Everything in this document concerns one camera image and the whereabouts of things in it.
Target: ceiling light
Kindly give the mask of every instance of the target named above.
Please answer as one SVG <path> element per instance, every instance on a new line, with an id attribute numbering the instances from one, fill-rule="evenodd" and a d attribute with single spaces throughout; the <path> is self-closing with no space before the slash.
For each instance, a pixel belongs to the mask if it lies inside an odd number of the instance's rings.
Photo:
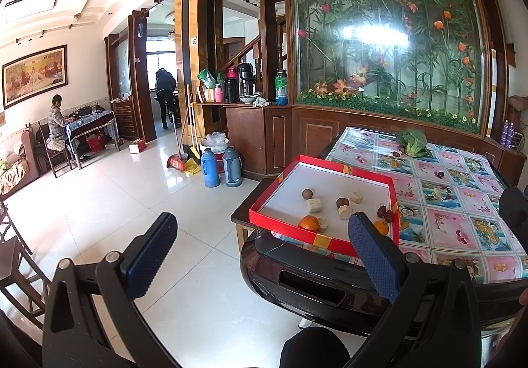
<path id="1" fill-rule="evenodd" d="M 5 22 L 40 14 L 55 7 L 56 0 L 13 0 L 4 6 Z"/>

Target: floral tablecloth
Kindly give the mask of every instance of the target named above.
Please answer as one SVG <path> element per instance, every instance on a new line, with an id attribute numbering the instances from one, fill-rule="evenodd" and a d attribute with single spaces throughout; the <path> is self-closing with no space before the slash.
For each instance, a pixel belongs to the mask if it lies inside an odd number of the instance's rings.
<path id="1" fill-rule="evenodd" d="M 392 178 L 402 214 L 402 252 L 444 265 L 463 259 L 480 284 L 528 278 L 528 256 L 498 215 L 504 186 L 487 159 L 447 146 L 427 147 L 429 157 L 397 158 L 392 155 L 398 149 L 395 136 L 348 127 L 326 159 Z M 358 258 L 277 236 L 361 265 Z"/>

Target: glass panel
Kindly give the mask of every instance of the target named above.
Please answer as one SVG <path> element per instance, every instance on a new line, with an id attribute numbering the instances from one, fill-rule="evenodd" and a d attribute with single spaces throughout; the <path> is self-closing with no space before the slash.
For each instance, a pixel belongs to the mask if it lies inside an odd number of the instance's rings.
<path id="1" fill-rule="evenodd" d="M 160 53 L 159 68 L 164 68 L 176 78 L 176 53 Z"/>
<path id="2" fill-rule="evenodd" d="M 156 72 L 159 70 L 158 56 L 147 55 L 147 75 L 148 75 L 148 87 L 149 89 L 156 89 Z"/>
<path id="3" fill-rule="evenodd" d="M 147 52 L 176 51 L 176 43 L 173 40 L 147 40 Z"/>
<path id="4" fill-rule="evenodd" d="M 474 0 L 294 0 L 297 102 L 479 132 Z"/>

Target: framed painting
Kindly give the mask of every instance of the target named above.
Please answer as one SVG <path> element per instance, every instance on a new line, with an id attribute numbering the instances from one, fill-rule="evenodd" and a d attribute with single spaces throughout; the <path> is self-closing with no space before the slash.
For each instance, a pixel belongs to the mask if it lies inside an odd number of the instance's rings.
<path id="1" fill-rule="evenodd" d="M 42 50 L 2 66 L 4 109 L 68 85 L 66 45 Z"/>

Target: bucket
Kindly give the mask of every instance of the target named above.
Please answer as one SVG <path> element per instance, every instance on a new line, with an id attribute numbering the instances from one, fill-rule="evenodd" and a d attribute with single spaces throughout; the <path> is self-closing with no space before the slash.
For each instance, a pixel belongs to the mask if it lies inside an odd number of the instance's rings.
<path id="1" fill-rule="evenodd" d="M 200 144 L 200 150 L 202 153 L 205 152 L 205 149 L 210 148 L 211 151 L 214 153 L 214 156 L 216 156 L 216 169 L 218 170 L 218 174 L 224 173 L 224 152 L 228 149 L 228 143 L 229 139 L 225 140 L 225 144 L 221 146 L 204 146 L 203 144 Z"/>

